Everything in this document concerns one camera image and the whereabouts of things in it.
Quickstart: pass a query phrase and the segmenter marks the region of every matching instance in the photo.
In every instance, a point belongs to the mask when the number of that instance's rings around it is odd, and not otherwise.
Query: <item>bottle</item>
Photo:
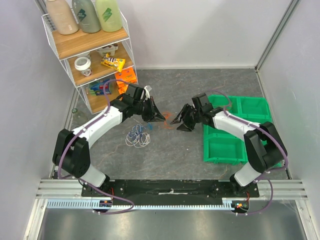
[[[83,111],[78,110],[77,108],[72,109],[72,122],[80,127],[86,124],[89,121],[89,118]]]
[[[116,0],[96,0],[95,7],[102,30],[115,32],[122,28],[121,13]]]
[[[78,31],[75,17],[65,0],[47,0],[46,9],[60,34],[69,35]]]
[[[93,34],[100,31],[100,22],[91,0],[72,0],[72,7],[83,32]]]

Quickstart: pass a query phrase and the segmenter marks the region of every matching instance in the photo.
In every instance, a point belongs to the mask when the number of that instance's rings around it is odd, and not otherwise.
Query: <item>wooden shelf board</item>
[[[81,86],[81,85],[90,83],[95,79],[99,79],[101,77],[111,75],[117,72],[114,69],[104,66],[100,63],[102,60],[102,57],[99,55],[97,51],[95,50],[91,51],[90,56],[91,56],[91,69],[93,73],[91,76],[83,76],[82,73],[75,68],[75,60],[77,59],[76,56],[68,59],[71,72],[73,75],[74,83],[76,86]],[[118,50],[115,51],[113,58],[125,59],[125,64],[123,69],[132,67],[134,65],[125,47],[121,42],[118,44]]]
[[[55,30],[52,35],[60,60],[129,38],[124,28],[114,32],[100,30],[96,33],[85,33],[79,29],[70,35],[62,35]]]
[[[110,101],[119,96],[119,91],[116,82],[110,83],[111,94],[108,95]],[[95,96],[90,93],[87,94],[87,98],[89,100],[89,104],[93,114],[101,112],[108,104],[106,97],[104,95]]]

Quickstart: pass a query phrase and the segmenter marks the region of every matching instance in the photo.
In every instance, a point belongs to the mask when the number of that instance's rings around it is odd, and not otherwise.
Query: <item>green crate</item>
[[[213,107],[223,107],[228,100],[222,95],[208,97]],[[255,123],[272,122],[269,105],[263,97],[229,96],[232,105],[228,111],[240,118]],[[235,136],[207,125],[203,126],[203,160],[212,163],[239,164],[247,163],[245,144]]]

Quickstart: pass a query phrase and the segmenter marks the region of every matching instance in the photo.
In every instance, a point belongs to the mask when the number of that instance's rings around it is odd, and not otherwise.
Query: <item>green logo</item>
[[[112,12],[110,8],[107,8],[105,12],[102,14],[103,20],[106,22],[111,17]]]
[[[87,16],[86,11],[81,8],[81,10],[78,12],[77,16],[78,16],[79,21],[82,22],[82,20],[85,19],[85,17]]]

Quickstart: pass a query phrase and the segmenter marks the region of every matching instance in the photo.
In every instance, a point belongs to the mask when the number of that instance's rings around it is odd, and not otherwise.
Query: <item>light green bottle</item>
[[[115,32],[122,28],[121,13],[116,0],[96,0],[95,8],[104,31]]]
[[[91,0],[72,0],[72,7],[82,31],[89,34],[100,31],[99,19]]]

